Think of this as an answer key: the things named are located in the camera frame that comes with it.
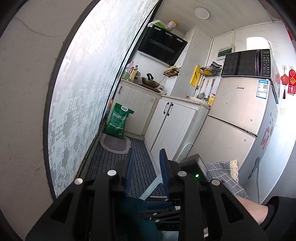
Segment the person's right forearm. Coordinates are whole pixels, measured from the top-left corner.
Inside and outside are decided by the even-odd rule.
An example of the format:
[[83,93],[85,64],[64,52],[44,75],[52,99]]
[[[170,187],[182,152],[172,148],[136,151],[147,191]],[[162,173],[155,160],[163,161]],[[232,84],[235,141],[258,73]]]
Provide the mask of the person's right forearm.
[[268,213],[260,226],[269,240],[295,240],[295,198],[274,196],[266,206]]

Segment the person's right hand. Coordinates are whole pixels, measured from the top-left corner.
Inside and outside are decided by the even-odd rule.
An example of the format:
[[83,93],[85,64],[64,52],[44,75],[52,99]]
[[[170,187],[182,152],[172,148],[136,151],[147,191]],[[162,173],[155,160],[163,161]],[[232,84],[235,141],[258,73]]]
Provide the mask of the person's right hand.
[[260,225],[264,222],[268,214],[268,207],[252,202],[248,199],[240,196],[235,196],[237,200],[243,205],[243,207],[249,212],[254,220]]

